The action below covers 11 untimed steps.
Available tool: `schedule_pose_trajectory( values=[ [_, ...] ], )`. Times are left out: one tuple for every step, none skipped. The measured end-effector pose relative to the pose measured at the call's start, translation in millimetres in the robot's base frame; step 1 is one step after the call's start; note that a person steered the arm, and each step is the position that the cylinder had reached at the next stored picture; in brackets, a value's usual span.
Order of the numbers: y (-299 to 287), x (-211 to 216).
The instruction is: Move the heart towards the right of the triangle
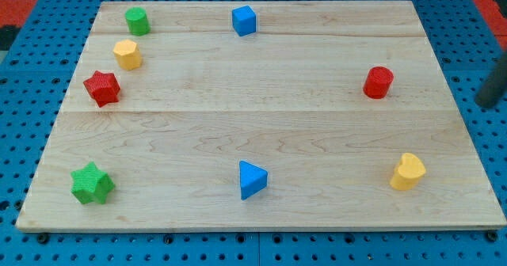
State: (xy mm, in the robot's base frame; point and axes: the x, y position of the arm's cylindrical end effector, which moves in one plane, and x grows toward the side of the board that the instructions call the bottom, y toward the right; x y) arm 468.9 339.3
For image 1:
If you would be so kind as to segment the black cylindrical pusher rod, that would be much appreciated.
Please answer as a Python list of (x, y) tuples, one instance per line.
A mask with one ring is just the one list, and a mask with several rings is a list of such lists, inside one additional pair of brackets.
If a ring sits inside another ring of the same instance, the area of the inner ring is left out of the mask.
[(483, 108), (492, 108), (506, 91), (506, 52), (497, 61), (475, 96), (475, 103)]

